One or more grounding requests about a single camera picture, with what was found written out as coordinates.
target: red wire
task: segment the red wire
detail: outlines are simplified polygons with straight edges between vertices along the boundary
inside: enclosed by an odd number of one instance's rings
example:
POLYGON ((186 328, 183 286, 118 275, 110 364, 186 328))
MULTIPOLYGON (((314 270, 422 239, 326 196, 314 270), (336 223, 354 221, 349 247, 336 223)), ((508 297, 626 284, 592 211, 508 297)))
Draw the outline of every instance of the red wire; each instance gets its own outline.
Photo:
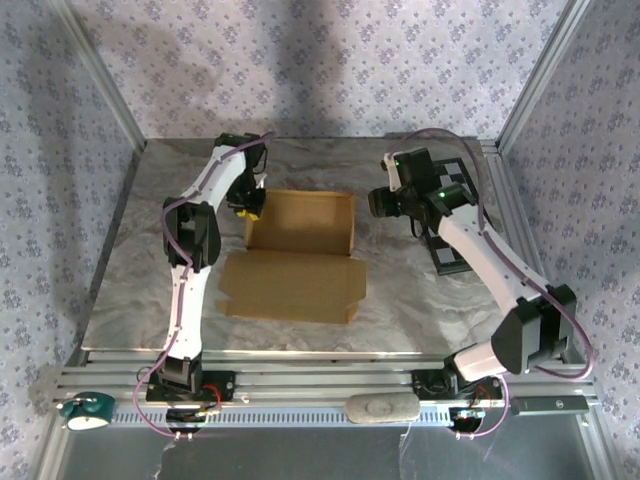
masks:
POLYGON ((459 435, 460 437, 467 437, 467 438, 484 437, 485 435, 489 435, 490 433, 495 432, 498 429, 498 427, 502 425, 502 422, 504 422, 504 419, 507 418, 507 414, 509 413, 509 398, 510 398, 509 385, 507 384, 507 381, 504 379, 504 376, 502 375, 498 375, 498 380, 500 380, 500 383, 502 384, 502 394, 504 396, 504 408, 502 409, 502 414, 500 415, 500 418, 498 419, 496 424, 493 427, 489 428, 488 430, 485 430, 479 433, 476 433, 477 432, 476 430, 476 432, 474 433, 455 432, 456 435, 459 435))
POLYGON ((211 390, 213 393, 215 393, 216 394, 216 407, 222 406, 222 395, 220 394, 220 390, 218 390, 218 387, 208 383, 206 385, 203 385, 202 388, 204 388, 206 390, 211 390))
POLYGON ((473 401, 471 402, 471 406, 473 407, 474 403, 476 403, 476 400, 478 400, 478 392, 482 392, 484 393, 487 398, 489 399, 489 409, 487 410, 487 412, 491 411, 491 395, 489 394, 488 390, 486 388, 484 388, 482 385, 478 385, 478 387, 476 388, 476 395, 473 397, 473 401))

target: aluminum frame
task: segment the aluminum frame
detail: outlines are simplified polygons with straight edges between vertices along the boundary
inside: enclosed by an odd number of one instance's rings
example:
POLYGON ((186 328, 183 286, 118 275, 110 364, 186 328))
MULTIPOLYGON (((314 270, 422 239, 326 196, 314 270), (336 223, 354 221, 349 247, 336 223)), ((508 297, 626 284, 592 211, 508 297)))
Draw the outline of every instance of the aluminum frame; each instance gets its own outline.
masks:
POLYGON ((504 221, 507 243, 525 263, 538 274, 546 277, 511 167, 503 160, 495 146, 486 149, 483 146, 482 150, 489 166, 498 207, 504 221))
POLYGON ((122 131, 129 139, 134 152, 138 155, 142 154, 146 139, 104 61, 93 46, 86 29, 80 22, 79 14, 68 0, 47 1, 67 31, 71 44, 75 47, 82 63, 89 71, 122 131))
MULTIPOLYGON (((229 369, 236 375, 235 400, 225 409, 243 411, 334 411, 344 406, 351 395, 361 393, 411 391, 410 371, 417 368, 440 368, 441 360, 425 355, 376 354, 309 354, 205 352, 205 369, 229 369)), ((116 398, 116 405, 131 411, 132 391, 136 373, 151 366, 156 359, 153 352, 91 352, 80 367, 63 369, 54 394, 54 401, 73 397, 82 390, 98 390, 116 398)), ((565 373, 582 368, 580 364, 552 362, 548 367, 565 373)), ((508 376, 512 397, 583 395, 590 406, 586 415, 577 415, 582 441, 595 478, 622 478, 621 465, 611 444, 602 418, 597 389, 592 380, 563 382, 548 375, 531 372, 508 376)), ((164 415, 167 405, 149 404, 141 396, 141 404, 149 414, 164 415)), ((466 402, 422 401, 423 408, 466 406, 466 402)), ((503 406, 504 401, 492 401, 503 406)), ((485 401, 483 407, 489 406, 485 401)), ((70 433, 63 428, 62 418, 55 412, 49 415, 48 428, 43 435, 43 449, 34 463, 32 479, 52 479, 60 474, 70 433)))
POLYGON ((513 146, 556 67, 562 60, 590 5, 591 0, 569 0, 567 2, 551 33, 551 37, 542 50, 527 83, 498 136, 497 144, 501 155, 506 155, 513 146))

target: black cable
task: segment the black cable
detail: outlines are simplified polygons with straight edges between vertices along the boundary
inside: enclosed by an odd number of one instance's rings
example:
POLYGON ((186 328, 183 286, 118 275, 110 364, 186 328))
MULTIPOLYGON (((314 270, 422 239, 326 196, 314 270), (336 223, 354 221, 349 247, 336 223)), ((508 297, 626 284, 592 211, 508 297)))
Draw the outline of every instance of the black cable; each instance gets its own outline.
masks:
POLYGON ((460 390, 458 390, 458 393, 462 393, 462 394, 466 394, 466 393, 475 393, 475 390, 478 388, 479 385, 482 385, 484 379, 480 379, 480 380, 476 380, 474 382, 471 382, 469 385, 461 388, 460 390))
POLYGON ((411 222, 411 235, 413 235, 413 238, 419 238, 418 235, 416 235, 416 221, 413 217, 409 217, 409 220, 411 222))
POLYGON ((142 370, 144 370, 145 368, 150 369, 151 367, 140 367, 140 369, 136 372, 136 380, 138 382, 140 381, 140 373, 142 373, 142 370))
POLYGON ((269 150, 265 147, 264 149, 264 156, 262 157, 262 170, 260 170, 259 172, 256 172, 255 170, 253 171, 254 175, 260 175, 261 173, 263 173, 266 169, 267 169, 267 158, 269 157, 269 150))
POLYGON ((438 389, 431 390, 430 388, 427 388, 427 386, 424 383, 421 383, 419 388, 421 388, 422 390, 424 390, 430 395, 440 395, 442 393, 447 393, 448 391, 447 387, 444 385, 442 385, 438 389))

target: metal panel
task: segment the metal panel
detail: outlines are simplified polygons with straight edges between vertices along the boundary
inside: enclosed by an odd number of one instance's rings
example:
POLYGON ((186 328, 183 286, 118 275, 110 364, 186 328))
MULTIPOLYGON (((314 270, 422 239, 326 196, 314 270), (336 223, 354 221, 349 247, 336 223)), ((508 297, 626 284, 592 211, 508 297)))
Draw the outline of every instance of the metal panel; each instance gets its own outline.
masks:
POLYGON ((594 477, 623 479, 622 462, 611 442, 611 434, 602 416, 602 408, 592 407, 585 415, 577 415, 582 442, 594 477))
MULTIPOLYGON (((490 415, 494 421, 499 411, 490 415)), ((60 478, 588 480, 577 428, 572 416, 509 416, 475 440, 457 441, 446 428, 354 426, 228 428, 173 442, 143 427, 110 427, 73 435, 73 461, 60 478)))
MULTIPOLYGON (((157 410, 147 408, 143 410, 146 415, 159 427, 166 426, 164 415, 157 410)), ((422 407, 413 426, 433 427, 452 425, 449 418, 448 407, 422 407)), ((111 426, 116 427, 140 427, 143 421, 132 407, 119 408, 114 415, 111 426)), ((353 427, 345 411, 341 407, 320 408, 285 408, 285 407, 248 407, 225 408, 219 414, 212 415, 207 422, 198 425, 202 428, 273 428, 273 427, 353 427)))
POLYGON ((41 447, 29 468, 30 479, 49 480, 58 477, 69 441, 69 431, 62 428, 63 421, 57 412, 49 413, 47 427, 40 441, 41 447))
MULTIPOLYGON (((155 361, 160 352, 157 351, 91 351, 88 362, 137 362, 137 361, 155 361)), ((425 355, 423 353, 412 352, 266 352, 266 351, 250 351, 250 350, 225 350, 211 351, 204 350, 202 352, 203 363, 213 361, 243 361, 244 363, 265 363, 279 361, 295 361, 296 364, 302 362, 329 361, 331 363, 354 361, 362 362, 426 362, 431 365, 442 366, 442 355, 425 355)))
MULTIPOLYGON (((136 373, 150 367, 155 355, 143 353, 112 352, 108 355, 89 355, 85 367, 65 368, 54 393, 56 401, 71 398, 79 391, 98 390, 112 395, 119 404, 127 405, 132 401, 136 373), (94 356, 102 359, 94 361, 94 356)), ((442 362, 422 361, 425 357, 411 356, 410 360, 377 360, 372 362, 368 355, 351 357, 347 363, 339 360, 281 359, 269 360, 265 354, 263 361, 254 356, 252 362, 214 361, 204 368, 212 366, 237 372, 236 391, 233 405, 236 406, 342 406, 352 395, 366 393, 393 393, 412 391, 411 371, 417 369, 441 368, 442 362)), ((562 365, 550 363, 549 367, 566 373, 581 368, 580 365, 562 365)), ((562 382, 558 379, 536 372, 528 375, 509 376, 507 381, 512 395, 584 395, 590 403, 596 402, 591 381, 562 382)), ((144 393, 139 399, 144 403, 144 393)), ((466 402, 442 402, 448 406, 466 406, 466 402)), ((153 404, 163 408, 166 404, 153 404)))

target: box flap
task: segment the box flap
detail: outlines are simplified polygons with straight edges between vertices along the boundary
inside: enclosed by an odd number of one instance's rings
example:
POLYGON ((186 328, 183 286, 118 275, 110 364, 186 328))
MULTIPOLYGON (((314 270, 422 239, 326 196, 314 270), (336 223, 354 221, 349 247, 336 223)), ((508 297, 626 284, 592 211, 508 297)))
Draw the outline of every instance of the box flap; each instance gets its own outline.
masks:
POLYGON ((366 263, 338 255, 252 250, 227 257, 225 315, 346 324, 366 296, 366 263))
POLYGON ((350 255, 355 195, 267 190, 259 220, 247 219, 247 249, 350 255))

